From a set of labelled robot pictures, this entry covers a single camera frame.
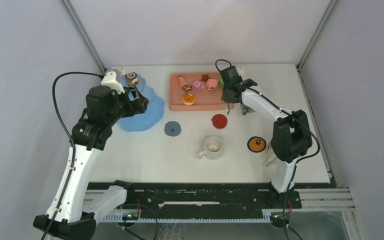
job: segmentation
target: toy donut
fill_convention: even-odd
[[[185,105],[192,105],[195,103],[195,96],[190,93],[186,93],[185,95],[183,95],[183,97],[181,97],[181,101]]]

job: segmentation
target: toy star cookie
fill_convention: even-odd
[[[189,91],[192,91],[191,85],[188,83],[185,83],[182,89],[187,93]]]
[[[207,82],[208,79],[210,79],[210,76],[208,74],[207,75],[202,75],[201,82]]]

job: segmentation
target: black-rimmed coaster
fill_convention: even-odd
[[[182,132],[182,128],[180,127],[180,124],[177,121],[169,121],[165,124],[164,132],[168,136],[176,137],[179,136]]]
[[[248,140],[246,145],[251,152],[261,153],[264,149],[266,149],[267,143],[262,137],[253,136]]]

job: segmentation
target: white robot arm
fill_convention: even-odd
[[[228,105],[241,103],[263,117],[274,120],[273,138],[268,148],[279,161],[271,184],[279,194],[285,193],[289,190],[288,186],[294,186],[293,175],[297,161],[312,146],[307,115],[302,110],[291,111],[266,96],[256,82],[243,80],[232,64],[220,70],[217,67],[218,61],[228,61],[219,59],[215,62],[224,83],[221,100]]]
[[[112,126],[120,118],[147,110],[149,100],[137,91],[134,83],[127,82],[128,87],[123,87],[121,77],[118,70],[108,70],[101,85],[89,90],[87,107],[72,129],[67,165],[55,198],[46,214],[35,217],[35,228],[61,239],[90,240],[96,225],[126,201],[126,189],[113,185],[92,202],[83,204],[92,170],[112,134]]]

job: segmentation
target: blue-gray round coaster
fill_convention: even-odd
[[[165,124],[164,132],[168,136],[176,137],[180,135],[182,128],[177,121],[169,121]]]

